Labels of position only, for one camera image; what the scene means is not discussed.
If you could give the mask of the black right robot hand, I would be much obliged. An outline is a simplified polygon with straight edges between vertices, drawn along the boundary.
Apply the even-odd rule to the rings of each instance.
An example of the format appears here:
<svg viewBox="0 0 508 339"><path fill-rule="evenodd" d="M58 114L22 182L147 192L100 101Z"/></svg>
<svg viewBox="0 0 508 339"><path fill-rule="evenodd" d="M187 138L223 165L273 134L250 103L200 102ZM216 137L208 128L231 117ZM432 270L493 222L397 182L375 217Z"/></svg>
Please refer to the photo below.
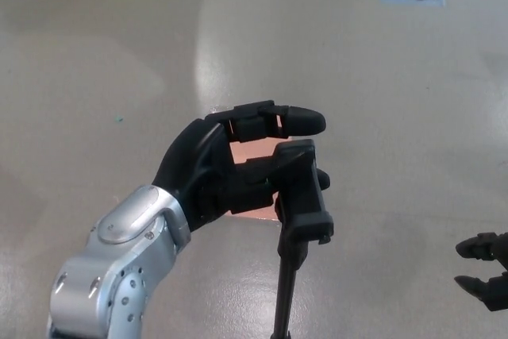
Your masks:
<svg viewBox="0 0 508 339"><path fill-rule="evenodd" d="M497 261L505 271L483 282L479 278L458 275L456 283L469 295L477 298L491 312L507 309L507 233L478 233L456 245L464 259Z"/></svg>

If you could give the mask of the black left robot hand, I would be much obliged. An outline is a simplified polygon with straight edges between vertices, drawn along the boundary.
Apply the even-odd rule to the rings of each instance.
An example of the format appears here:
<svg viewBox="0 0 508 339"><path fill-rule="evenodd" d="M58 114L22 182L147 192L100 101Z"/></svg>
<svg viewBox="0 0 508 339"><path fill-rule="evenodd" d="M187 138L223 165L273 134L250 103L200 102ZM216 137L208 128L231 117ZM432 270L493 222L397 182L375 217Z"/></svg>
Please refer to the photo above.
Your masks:
<svg viewBox="0 0 508 339"><path fill-rule="evenodd" d="M191 231L227 212L271 206L274 195L288 217L323 213L329 177L316 166L310 136L325 128L321 113L272 100L209 114L176 137L152 183L176 197ZM270 156L235 163L233 142L265 138L280 140Z"/></svg>

